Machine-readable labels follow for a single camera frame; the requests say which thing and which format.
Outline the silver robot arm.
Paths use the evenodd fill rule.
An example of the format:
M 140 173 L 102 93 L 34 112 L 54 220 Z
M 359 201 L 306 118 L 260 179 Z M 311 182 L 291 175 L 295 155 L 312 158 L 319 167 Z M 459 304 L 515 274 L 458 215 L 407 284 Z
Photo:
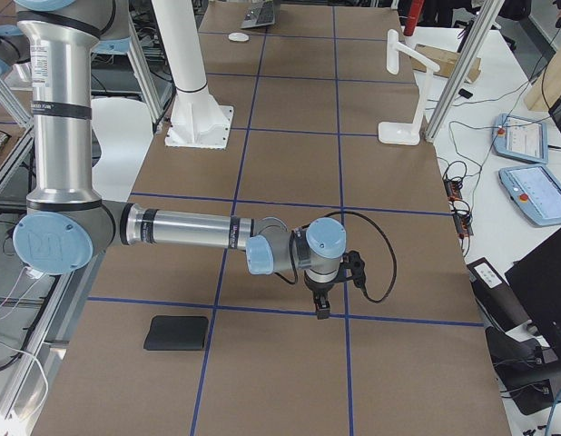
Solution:
M 346 232 L 329 217 L 290 230 L 279 219 L 254 220 L 145 209 L 106 201 L 93 186 L 91 56 L 100 43 L 130 44 L 124 1 L 20 1 L 19 28 L 30 43 L 35 189 L 15 227 L 18 257 L 60 275 L 115 244 L 178 243 L 246 254 L 253 274 L 292 271 L 311 290 L 318 318 L 344 269 Z

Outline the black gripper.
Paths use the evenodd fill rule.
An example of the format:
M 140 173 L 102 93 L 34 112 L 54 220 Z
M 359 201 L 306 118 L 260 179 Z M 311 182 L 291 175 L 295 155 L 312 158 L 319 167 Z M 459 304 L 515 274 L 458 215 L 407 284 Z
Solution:
M 342 267 L 337 270 L 320 273 L 312 269 L 304 271 L 304 282 L 313 294 L 315 313 L 318 319 L 328 319 L 330 317 L 329 292 L 335 283 L 344 280 Z

